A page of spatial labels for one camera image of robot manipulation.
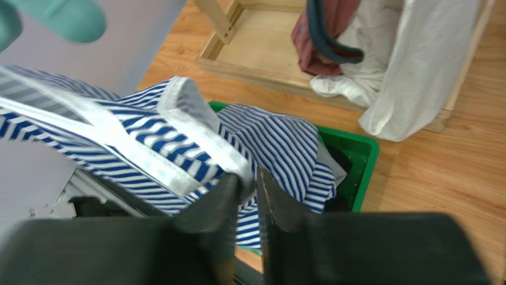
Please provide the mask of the maroon tank top dark trim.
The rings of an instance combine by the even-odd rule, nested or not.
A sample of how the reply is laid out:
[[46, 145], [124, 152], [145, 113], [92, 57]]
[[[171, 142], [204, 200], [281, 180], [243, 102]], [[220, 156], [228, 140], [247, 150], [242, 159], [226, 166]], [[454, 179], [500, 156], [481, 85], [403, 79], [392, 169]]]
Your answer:
[[362, 49], [341, 44], [337, 38], [348, 27], [359, 8], [356, 0], [307, 0], [291, 32], [291, 40], [302, 72], [337, 76], [341, 64], [359, 64]]

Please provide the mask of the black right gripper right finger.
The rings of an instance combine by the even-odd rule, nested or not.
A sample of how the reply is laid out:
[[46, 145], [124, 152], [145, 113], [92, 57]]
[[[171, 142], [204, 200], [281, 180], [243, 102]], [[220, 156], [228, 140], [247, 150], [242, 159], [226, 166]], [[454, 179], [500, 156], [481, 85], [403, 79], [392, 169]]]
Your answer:
[[266, 284], [490, 284], [460, 225], [430, 212], [317, 214], [257, 173]]

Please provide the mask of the navy tank top maroon trim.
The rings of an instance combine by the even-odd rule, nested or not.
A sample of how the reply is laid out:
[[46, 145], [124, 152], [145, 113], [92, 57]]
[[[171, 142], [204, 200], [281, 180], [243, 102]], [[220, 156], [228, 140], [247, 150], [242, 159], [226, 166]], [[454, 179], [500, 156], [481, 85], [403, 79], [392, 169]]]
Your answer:
[[336, 177], [336, 196], [325, 202], [325, 212], [348, 212], [347, 195], [338, 190], [352, 170], [353, 163], [341, 150], [334, 147], [327, 147], [330, 159], [326, 159], [325, 163], [331, 168]]

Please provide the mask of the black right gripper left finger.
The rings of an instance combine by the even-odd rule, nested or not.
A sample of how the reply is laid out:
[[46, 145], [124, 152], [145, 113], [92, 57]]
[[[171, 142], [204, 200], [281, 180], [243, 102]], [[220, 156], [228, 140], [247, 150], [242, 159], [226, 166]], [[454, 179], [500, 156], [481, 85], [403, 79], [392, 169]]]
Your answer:
[[38, 219], [1, 249], [2, 284], [232, 284], [239, 179], [173, 217]]

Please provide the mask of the green plastic tray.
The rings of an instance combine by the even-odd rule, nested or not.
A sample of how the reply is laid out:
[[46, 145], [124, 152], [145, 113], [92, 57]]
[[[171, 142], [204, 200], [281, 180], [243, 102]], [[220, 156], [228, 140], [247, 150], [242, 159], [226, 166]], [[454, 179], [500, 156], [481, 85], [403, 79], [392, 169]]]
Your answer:
[[336, 196], [332, 171], [317, 159], [318, 137], [326, 147], [338, 148], [353, 167], [338, 188], [347, 195], [349, 211], [359, 212], [380, 147], [372, 138], [316, 126], [309, 121], [258, 107], [212, 101], [221, 132], [253, 159], [253, 169], [265, 169], [292, 201], [315, 213]]

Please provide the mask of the wooden clothes rack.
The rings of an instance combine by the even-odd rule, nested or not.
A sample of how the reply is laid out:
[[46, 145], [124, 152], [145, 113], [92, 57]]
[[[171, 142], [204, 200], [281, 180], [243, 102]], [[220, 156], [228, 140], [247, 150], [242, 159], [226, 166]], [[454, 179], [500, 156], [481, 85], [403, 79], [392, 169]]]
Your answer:
[[[454, 90], [439, 115], [423, 129], [440, 132], [451, 117], [494, 6], [494, 1], [479, 2], [469, 54]], [[300, 70], [291, 32], [305, 10], [305, 1], [232, 1], [227, 10], [222, 10], [216, 1], [195, 4], [214, 27], [214, 33], [197, 57], [203, 70], [364, 114], [364, 107], [341, 95], [318, 95], [310, 85], [317, 75]]]

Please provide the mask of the blue white striped tank top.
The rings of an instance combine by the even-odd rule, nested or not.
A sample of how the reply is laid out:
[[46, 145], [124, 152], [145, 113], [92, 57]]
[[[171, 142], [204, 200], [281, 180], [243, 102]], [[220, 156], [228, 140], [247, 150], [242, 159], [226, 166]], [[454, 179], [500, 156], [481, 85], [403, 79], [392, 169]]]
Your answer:
[[120, 97], [63, 75], [1, 67], [2, 140], [44, 143], [170, 216], [235, 174], [246, 190], [236, 244], [259, 250], [258, 169], [221, 125], [188, 77]]

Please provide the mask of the teal plastic hanger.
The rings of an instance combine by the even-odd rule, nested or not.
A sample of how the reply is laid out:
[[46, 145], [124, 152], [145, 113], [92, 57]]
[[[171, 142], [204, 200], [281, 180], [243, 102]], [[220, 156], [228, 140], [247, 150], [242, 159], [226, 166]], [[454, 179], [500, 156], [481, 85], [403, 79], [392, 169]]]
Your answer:
[[91, 43], [103, 36], [105, 12], [95, 1], [1, 1], [1, 50], [16, 41], [23, 24], [19, 12], [25, 12], [56, 35], [77, 43]]

